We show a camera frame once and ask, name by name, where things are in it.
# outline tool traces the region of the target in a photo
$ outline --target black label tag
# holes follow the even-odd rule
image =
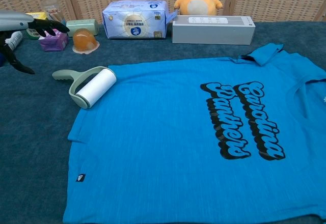
[[[78,175],[76,182],[83,182],[85,179],[85,176],[86,176],[85,174]]]

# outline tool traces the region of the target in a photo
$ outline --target clear jar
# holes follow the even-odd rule
[[[57,0],[46,0],[43,5],[43,11],[49,20],[55,20],[66,25],[63,11]]]

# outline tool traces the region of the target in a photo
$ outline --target white box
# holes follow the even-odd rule
[[[173,20],[172,42],[250,45],[255,28],[249,16],[178,15]]]
[[[107,38],[165,38],[167,24],[177,15],[169,14],[165,1],[123,0],[103,10]]]

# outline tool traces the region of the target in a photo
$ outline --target lint roller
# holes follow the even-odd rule
[[[97,75],[76,93],[77,87],[96,73]],[[85,72],[58,70],[52,74],[52,77],[55,80],[73,80],[69,95],[81,108],[91,108],[117,81],[115,73],[103,66],[94,67]]]

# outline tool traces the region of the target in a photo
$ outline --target white adhesive roll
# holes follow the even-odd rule
[[[92,107],[116,81],[117,78],[111,70],[103,69],[80,89],[76,95],[84,98]]]

